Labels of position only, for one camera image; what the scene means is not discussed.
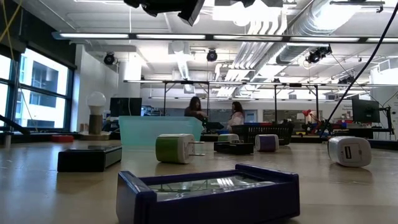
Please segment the computer monitor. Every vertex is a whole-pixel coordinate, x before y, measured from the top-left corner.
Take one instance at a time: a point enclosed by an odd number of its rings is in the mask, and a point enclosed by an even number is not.
[[[370,100],[352,99],[353,120],[355,122],[380,123],[379,102]]]
[[[111,98],[111,117],[141,116],[142,98]]]

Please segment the black basket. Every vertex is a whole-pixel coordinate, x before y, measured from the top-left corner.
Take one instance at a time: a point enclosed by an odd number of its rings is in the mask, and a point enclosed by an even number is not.
[[[258,124],[244,124],[232,126],[232,133],[237,134],[240,140],[245,143],[255,143],[254,139],[258,134],[276,134],[279,138],[279,145],[290,144],[294,124],[274,124],[272,126],[261,126]]]

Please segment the white cube with usb port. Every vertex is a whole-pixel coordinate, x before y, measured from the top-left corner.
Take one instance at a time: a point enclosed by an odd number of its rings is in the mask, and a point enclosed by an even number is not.
[[[339,136],[329,139],[329,157],[346,167],[363,167],[372,161],[371,145],[364,138]]]

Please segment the woman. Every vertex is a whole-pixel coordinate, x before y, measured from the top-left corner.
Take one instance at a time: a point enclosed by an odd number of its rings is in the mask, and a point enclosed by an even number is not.
[[[198,118],[200,121],[203,121],[207,118],[207,114],[202,112],[199,97],[192,97],[189,102],[189,107],[185,109],[184,116],[192,116]]]
[[[232,132],[232,126],[241,125],[244,123],[244,112],[240,102],[232,103],[232,115],[228,120],[228,125],[226,129]]]

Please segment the pink shirt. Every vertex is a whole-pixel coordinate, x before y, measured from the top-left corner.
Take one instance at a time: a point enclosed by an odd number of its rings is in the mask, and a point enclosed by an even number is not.
[[[231,132],[232,126],[241,125],[243,123],[244,123],[243,114],[241,112],[236,112],[232,115],[231,119],[229,119],[226,129]]]

